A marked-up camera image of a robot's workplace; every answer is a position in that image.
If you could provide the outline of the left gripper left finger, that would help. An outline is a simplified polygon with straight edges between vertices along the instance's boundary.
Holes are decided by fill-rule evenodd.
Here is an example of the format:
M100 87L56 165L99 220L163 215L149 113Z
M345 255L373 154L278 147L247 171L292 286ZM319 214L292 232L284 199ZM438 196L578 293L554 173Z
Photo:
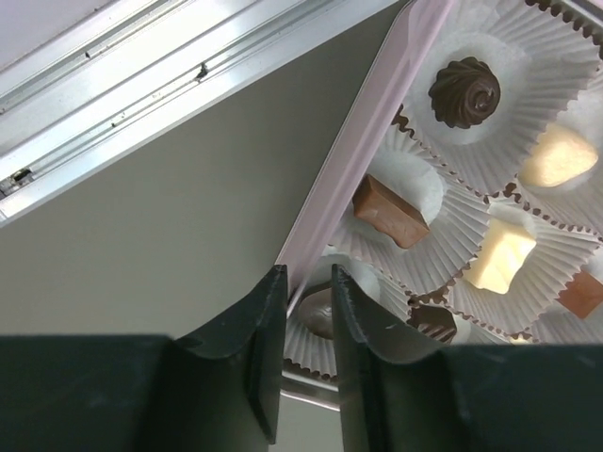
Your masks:
M178 339L1 340L5 451L265 451L276 440L287 269Z

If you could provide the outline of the white chocolate block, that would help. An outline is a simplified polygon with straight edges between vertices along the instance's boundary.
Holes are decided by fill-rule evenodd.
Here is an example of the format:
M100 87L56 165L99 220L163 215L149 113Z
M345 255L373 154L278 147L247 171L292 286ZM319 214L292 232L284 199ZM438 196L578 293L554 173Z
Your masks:
M523 227L494 218L463 278L477 289L504 295L535 247L536 239Z

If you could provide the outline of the white chocolate piece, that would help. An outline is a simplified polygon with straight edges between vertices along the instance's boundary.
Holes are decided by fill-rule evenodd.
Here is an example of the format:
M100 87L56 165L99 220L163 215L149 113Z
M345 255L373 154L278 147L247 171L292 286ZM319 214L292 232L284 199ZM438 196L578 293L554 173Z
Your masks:
M590 170L598 161L595 146L575 131L550 124L538 137L518 174L523 185L560 186Z

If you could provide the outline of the pink tin box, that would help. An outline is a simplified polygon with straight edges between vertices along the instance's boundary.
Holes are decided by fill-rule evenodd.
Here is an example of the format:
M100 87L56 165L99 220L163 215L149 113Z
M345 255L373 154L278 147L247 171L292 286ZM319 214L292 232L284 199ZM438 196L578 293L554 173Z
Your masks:
M485 62L501 88L496 111L469 129L435 119L428 91L450 61ZM297 317L302 296L341 265L402 320L445 308L451 344L598 344L602 303L580 319L558 302L582 270L602 282L602 163L552 188L518 174L550 124L602 145L602 5L598 1L414 1L388 31L285 242L296 261L285 334L284 393L337 410L333 340ZM415 207L430 233L399 248L353 214L371 175ZM464 273L492 219L536 247L509 291Z

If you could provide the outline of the dark heart chocolate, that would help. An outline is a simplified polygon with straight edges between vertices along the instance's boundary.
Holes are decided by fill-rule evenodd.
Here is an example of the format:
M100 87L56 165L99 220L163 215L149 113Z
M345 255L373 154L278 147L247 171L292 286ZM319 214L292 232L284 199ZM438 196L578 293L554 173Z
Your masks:
M306 291L301 298L297 317L314 335L333 340L332 287L323 284Z

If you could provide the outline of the brown layered square chocolate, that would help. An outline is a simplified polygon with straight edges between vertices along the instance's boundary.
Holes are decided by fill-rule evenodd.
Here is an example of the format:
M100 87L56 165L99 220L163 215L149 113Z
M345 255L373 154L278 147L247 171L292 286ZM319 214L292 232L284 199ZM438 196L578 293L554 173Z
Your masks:
M450 344L458 332L452 313L445 308L435 306L412 307L407 323L443 344Z

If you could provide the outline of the brown cube chocolate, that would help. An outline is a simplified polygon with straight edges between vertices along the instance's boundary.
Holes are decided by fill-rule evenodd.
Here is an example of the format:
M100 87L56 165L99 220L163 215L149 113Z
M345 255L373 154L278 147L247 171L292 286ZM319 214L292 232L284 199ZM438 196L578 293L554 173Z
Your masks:
M367 174L353 197L353 214L408 250L430 233L422 214L392 189Z

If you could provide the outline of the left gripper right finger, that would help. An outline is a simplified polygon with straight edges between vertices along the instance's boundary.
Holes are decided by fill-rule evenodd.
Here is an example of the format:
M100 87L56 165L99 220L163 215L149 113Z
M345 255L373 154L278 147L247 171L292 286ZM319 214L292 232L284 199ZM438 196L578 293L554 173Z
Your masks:
M348 451L598 451L599 346L446 346L332 268Z

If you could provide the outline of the round dark chocolate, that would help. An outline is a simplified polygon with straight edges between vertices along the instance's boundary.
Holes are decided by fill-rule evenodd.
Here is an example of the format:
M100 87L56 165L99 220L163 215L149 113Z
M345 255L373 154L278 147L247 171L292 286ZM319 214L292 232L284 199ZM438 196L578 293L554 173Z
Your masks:
M469 129L496 111L501 88L485 62L468 56L441 69L428 94L437 121L448 128Z

